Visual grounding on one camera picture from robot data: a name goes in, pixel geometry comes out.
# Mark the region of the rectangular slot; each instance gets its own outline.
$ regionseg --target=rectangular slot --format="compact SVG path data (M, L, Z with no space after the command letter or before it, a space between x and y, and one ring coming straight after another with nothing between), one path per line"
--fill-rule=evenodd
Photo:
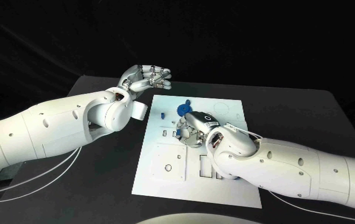
M222 179L222 176L218 174L218 172L216 172L216 179Z
M199 155L199 177L212 178L212 164L205 155Z

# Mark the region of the robotic hand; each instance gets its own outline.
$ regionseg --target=robotic hand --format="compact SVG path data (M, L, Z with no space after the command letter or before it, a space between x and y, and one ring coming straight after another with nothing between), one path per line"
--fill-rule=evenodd
M0 169L60 155L119 131L130 117L143 120L147 106L132 101L148 88L170 89L170 70L134 65L117 87L50 100L0 120Z
M353 158L262 138L229 123L220 126L203 112L184 114L176 137L192 148L205 146L213 169L226 179L241 177L284 196L355 208Z

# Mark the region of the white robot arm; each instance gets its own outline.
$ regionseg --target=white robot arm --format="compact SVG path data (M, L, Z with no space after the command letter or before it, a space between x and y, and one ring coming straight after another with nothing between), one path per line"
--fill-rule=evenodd
M117 87L50 100L0 120L0 169L60 155L119 131L130 117L143 120L147 106L135 97L147 88L170 89L170 70L134 65Z
M177 139L189 147L206 147L218 174L241 177L284 196L336 202L355 208L355 159L296 143L257 137L202 112L186 113L177 123Z

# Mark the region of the dark table surface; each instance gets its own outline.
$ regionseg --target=dark table surface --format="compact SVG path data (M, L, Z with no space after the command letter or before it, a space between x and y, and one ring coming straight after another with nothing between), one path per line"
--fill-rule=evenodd
M82 76L69 96L105 90L117 82L117 78ZM154 94L238 99L249 131L355 157L355 130L327 91L173 82L171 90L145 90L138 101L150 106ZM119 132L82 147L72 168L50 186L21 199L0 202L0 223L137 223L186 212L235 216L261 223L350 223L296 209L262 189L262 209L131 195L148 111L144 121L131 119ZM44 172L68 155L27 161L11 184ZM47 175L7 190L1 200L43 186L69 163L70 160ZM339 204L281 198L306 209L355 218L355 210Z

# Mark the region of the white paper sheet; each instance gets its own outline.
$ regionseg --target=white paper sheet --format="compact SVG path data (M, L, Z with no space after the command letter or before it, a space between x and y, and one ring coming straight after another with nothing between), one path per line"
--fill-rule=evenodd
M199 156L206 155L205 146L196 149L189 148L171 136L176 131L176 122L180 119L176 109L180 104L184 104L186 99L190 100L193 111L209 113L222 125L229 122L241 129L248 130L239 100L154 95L131 193L261 208L258 188L244 179L216 179L213 170L212 178L200 177ZM158 144L170 145L170 148L171 146L186 148L184 180L183 178L182 180L166 180L161 177L154 177L157 168L166 167L160 164L167 164L166 158L164 160L154 159Z

